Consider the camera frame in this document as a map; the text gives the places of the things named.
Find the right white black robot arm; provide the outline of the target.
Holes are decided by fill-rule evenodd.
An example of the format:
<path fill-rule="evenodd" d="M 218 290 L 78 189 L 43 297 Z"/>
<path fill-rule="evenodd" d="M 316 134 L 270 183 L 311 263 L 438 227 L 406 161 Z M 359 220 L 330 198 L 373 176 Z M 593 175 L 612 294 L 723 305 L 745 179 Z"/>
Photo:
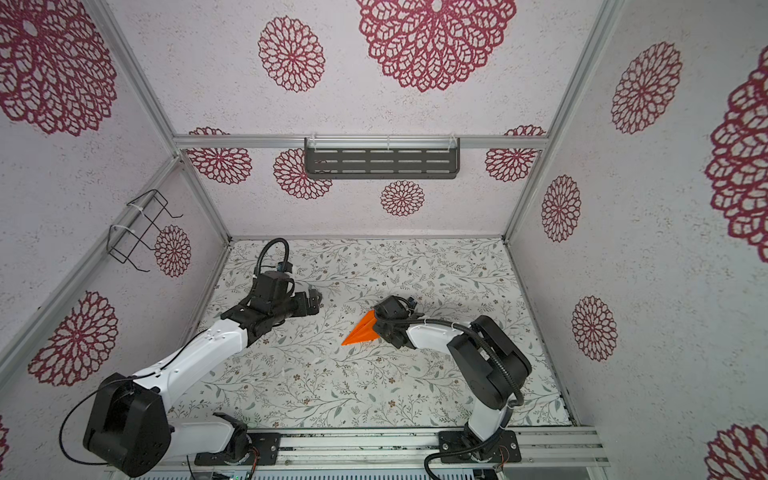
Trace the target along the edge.
<path fill-rule="evenodd" d="M 469 324 L 429 319 L 400 307 L 373 309 L 373 332 L 390 345 L 432 350 L 452 358 L 473 396 L 465 426 L 468 440 L 479 444 L 509 422 L 525 403 L 523 386 L 532 372 L 525 354 L 490 317 Z"/>

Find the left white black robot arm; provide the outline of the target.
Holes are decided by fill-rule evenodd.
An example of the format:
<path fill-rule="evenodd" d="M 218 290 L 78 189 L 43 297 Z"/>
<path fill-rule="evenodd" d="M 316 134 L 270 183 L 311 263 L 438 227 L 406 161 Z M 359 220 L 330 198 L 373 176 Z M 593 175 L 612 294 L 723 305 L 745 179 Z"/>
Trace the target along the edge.
<path fill-rule="evenodd" d="M 83 447 L 129 477 L 142 476 L 161 461 L 180 456 L 212 454 L 225 463 L 245 462 L 252 441 L 244 422 L 217 413 L 205 421 L 175 423 L 168 413 L 205 374 L 281 321 L 318 314 L 321 300 L 321 294 L 310 289 L 268 313 L 236 306 L 156 364 L 131 376 L 107 377 L 95 393 Z"/>

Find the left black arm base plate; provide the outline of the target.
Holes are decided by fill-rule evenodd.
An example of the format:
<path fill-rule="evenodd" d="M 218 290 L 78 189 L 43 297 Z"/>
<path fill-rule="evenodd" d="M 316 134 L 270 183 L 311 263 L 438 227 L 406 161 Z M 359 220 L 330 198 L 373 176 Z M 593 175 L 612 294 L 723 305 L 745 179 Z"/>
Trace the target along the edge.
<path fill-rule="evenodd" d="M 199 453 L 195 466 L 272 466 L 277 462 L 282 435 L 280 433 L 248 433 L 239 435 L 221 452 Z"/>

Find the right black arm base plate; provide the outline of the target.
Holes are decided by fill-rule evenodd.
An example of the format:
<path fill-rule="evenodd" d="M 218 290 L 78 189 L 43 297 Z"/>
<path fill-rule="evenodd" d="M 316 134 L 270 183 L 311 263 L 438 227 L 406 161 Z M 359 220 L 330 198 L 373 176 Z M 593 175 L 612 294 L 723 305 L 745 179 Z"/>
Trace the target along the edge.
<path fill-rule="evenodd" d="M 459 463 L 519 463 L 521 449 L 516 434 L 503 430 L 493 440 L 478 440 L 469 430 L 438 433 L 440 461 L 445 464 Z"/>

